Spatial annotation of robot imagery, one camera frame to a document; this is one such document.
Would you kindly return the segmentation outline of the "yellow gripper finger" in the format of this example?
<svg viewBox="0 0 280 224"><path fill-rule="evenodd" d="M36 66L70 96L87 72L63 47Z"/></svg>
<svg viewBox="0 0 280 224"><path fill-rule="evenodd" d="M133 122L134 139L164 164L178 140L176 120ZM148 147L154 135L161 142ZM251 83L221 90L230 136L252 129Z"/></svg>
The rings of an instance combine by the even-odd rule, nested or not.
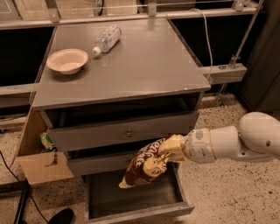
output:
<svg viewBox="0 0 280 224"><path fill-rule="evenodd" d="M161 143L158 149L158 153L179 154L183 152L183 149L185 148L185 144L186 144L186 138L184 136L172 135Z"/></svg>
<svg viewBox="0 0 280 224"><path fill-rule="evenodd" d="M183 153L169 153L168 161L173 163L184 163L188 160L187 156Z"/></svg>

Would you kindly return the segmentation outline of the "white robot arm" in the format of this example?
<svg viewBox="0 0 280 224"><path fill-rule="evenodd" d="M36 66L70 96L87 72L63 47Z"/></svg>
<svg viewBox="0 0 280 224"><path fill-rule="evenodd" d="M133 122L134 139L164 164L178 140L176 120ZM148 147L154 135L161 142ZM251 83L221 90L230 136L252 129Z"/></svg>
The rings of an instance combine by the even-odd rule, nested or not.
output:
<svg viewBox="0 0 280 224"><path fill-rule="evenodd" d="M217 159L268 162L280 159L280 122L267 114L244 115L238 127L194 129L186 136L173 135L158 150L170 161L187 159L209 164Z"/></svg>

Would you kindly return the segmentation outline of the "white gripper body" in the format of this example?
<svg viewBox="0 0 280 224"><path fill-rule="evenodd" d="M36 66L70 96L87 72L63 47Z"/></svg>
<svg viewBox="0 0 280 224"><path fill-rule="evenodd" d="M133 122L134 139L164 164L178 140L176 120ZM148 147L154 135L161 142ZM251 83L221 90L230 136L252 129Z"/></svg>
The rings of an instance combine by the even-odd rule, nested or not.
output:
<svg viewBox="0 0 280 224"><path fill-rule="evenodd" d="M208 129L194 129L183 137L183 152L197 164L210 164L215 161L211 135Z"/></svg>

